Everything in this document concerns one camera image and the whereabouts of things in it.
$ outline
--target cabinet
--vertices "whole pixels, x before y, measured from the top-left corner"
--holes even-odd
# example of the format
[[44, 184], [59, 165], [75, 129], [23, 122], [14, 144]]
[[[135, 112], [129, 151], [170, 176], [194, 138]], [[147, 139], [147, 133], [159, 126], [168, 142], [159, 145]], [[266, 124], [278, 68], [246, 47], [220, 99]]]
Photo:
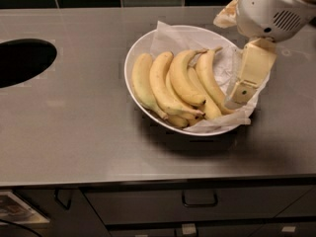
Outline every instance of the cabinet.
[[111, 231], [113, 237], [247, 237], [256, 232], [261, 225], [196, 225], [196, 235], [186, 234], [179, 225], [166, 229], [142, 229], [142, 230], [115, 230]]
[[289, 206], [278, 217], [293, 216], [316, 216], [316, 187]]
[[316, 222], [270, 223], [264, 225], [252, 237], [315, 237]]
[[[20, 198], [31, 204], [36, 210], [45, 214], [50, 222], [48, 224], [29, 224], [43, 237], [79, 237], [79, 236], [110, 236], [106, 227], [94, 212], [79, 190], [17, 190]], [[0, 226], [0, 236], [3, 237], [34, 237], [35, 234], [17, 226]]]
[[106, 225], [271, 218], [309, 186], [87, 192]]

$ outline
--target kitchen counter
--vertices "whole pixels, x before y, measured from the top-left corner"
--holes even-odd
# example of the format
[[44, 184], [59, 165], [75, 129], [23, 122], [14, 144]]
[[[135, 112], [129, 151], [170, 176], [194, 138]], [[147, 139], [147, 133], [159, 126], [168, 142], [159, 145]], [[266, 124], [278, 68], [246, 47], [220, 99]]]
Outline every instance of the kitchen counter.
[[53, 43], [53, 65], [0, 89], [0, 186], [316, 176], [316, 28], [277, 46], [252, 124], [217, 136], [167, 130], [133, 102], [123, 77], [133, 43], [157, 21], [224, 35], [219, 8], [2, 10], [1, 41]]

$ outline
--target white bowl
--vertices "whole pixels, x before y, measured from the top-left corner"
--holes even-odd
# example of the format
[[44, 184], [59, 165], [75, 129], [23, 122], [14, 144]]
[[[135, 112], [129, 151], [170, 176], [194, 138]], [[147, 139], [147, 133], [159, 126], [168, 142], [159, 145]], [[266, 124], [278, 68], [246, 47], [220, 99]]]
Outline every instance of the white bowl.
[[[191, 27], [191, 26], [174, 26], [178, 32], [185, 32], [186, 36], [189, 37], [192, 40], [195, 40], [202, 44], [204, 47], [209, 47], [209, 48], [214, 48], [216, 46], [233, 46], [236, 47], [234, 43], [229, 41], [228, 39], [211, 32], [206, 29], [198, 28], [198, 27]], [[142, 52], [149, 52], [152, 40], [154, 38], [154, 33], [156, 30], [149, 32], [148, 34], [144, 35], [141, 37], [129, 50], [126, 60], [125, 60], [125, 65], [124, 65], [124, 77], [125, 77], [125, 83], [127, 86], [127, 89], [132, 97], [132, 99], [137, 103], [137, 105], [153, 120], [156, 122], [160, 123], [161, 125], [177, 131], [182, 134], [187, 134], [187, 135], [193, 135], [193, 136], [212, 136], [216, 134], [221, 134], [227, 131], [230, 131], [234, 128], [236, 128], [238, 125], [229, 125], [229, 126], [222, 126], [217, 128], [216, 130], [213, 130], [211, 132], [190, 132], [186, 130], [182, 130], [179, 128], [175, 128], [165, 121], [161, 120], [158, 118], [155, 114], [151, 113], [150, 111], [144, 109], [135, 99], [132, 89], [131, 89], [131, 70], [133, 67], [133, 63], [137, 56], [141, 54]]]

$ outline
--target banana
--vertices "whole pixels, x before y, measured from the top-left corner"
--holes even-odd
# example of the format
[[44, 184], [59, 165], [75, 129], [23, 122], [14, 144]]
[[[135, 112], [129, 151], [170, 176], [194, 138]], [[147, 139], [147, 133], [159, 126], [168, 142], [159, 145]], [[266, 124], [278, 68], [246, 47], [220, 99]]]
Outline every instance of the banana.
[[170, 80], [180, 98], [192, 106], [204, 104], [205, 96], [199, 92], [188, 76], [188, 65], [193, 58], [206, 49], [184, 50], [179, 52], [170, 65]]
[[176, 128], [186, 128], [189, 126], [189, 122], [185, 118], [177, 115], [169, 115], [167, 122]]
[[214, 74], [213, 74], [213, 60], [217, 51], [221, 50], [222, 47], [210, 49], [206, 53], [200, 55], [197, 60], [196, 72], [199, 81], [202, 86], [212, 98], [212, 100], [218, 105], [219, 109], [224, 115], [232, 114], [234, 111], [225, 108], [225, 94], [219, 88]]
[[159, 108], [150, 87], [149, 73], [152, 62], [153, 60], [149, 53], [141, 53], [136, 58], [131, 72], [131, 88], [134, 97], [141, 106], [153, 111], [161, 119], [166, 119], [168, 115]]
[[205, 113], [205, 119], [215, 119], [221, 116], [221, 111], [217, 104], [208, 96], [207, 92], [201, 85], [196, 70], [192, 67], [188, 68], [188, 75], [193, 84], [200, 90], [201, 94], [205, 95], [205, 104], [198, 107], [199, 110]]
[[195, 117], [202, 116], [203, 112], [200, 110], [188, 108], [175, 100], [166, 87], [166, 76], [173, 57], [171, 51], [160, 53], [150, 69], [150, 85], [158, 106], [168, 115], [192, 114]]
[[202, 118], [202, 117], [199, 117], [199, 118], [196, 118], [196, 119], [190, 119], [190, 120], [188, 120], [189, 126], [193, 126], [193, 125], [195, 125], [196, 123], [200, 122], [203, 119], [204, 118]]
[[[167, 72], [167, 75], [166, 75], [166, 87], [167, 87], [169, 93], [173, 96], [173, 98], [178, 100], [180, 104], [186, 106], [187, 108], [192, 107], [187, 102], [183, 101], [175, 92], [175, 90], [171, 84], [171, 81], [170, 81], [170, 70]], [[192, 114], [182, 114], [181, 117], [184, 119], [195, 119], [196, 118], [196, 116], [194, 116]]]

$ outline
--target sink hole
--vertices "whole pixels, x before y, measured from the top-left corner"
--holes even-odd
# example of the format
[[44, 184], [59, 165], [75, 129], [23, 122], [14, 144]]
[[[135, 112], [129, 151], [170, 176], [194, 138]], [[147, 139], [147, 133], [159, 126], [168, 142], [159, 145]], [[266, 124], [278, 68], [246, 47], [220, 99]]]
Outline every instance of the sink hole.
[[34, 78], [45, 71], [56, 56], [56, 48], [41, 39], [16, 39], [0, 43], [0, 88]]

